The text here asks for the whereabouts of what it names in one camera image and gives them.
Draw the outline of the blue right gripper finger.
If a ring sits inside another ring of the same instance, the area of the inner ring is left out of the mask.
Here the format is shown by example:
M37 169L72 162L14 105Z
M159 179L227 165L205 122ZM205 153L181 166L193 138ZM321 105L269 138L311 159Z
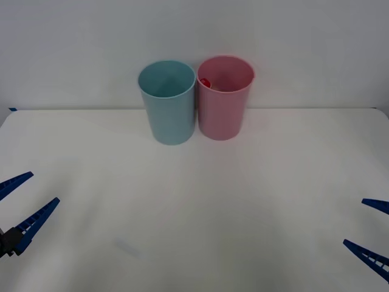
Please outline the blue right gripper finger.
M381 277L388 277L388 258L363 248L347 239L344 239L343 244L375 273Z
M377 209L383 213L389 213L389 202L388 201L364 198L362 200L362 204L364 204L366 206L370 206L370 207Z

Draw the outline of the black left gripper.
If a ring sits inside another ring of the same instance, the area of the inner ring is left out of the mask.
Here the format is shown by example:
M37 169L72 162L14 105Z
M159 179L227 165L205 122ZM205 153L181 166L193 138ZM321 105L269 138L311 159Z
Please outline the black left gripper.
M32 172L26 172L0 183L0 200L12 193L21 184L33 176ZM7 232L1 231L1 257L13 254L21 255L31 244L32 239L40 230L46 220L60 203L55 197L52 201L36 211L33 215L22 221Z

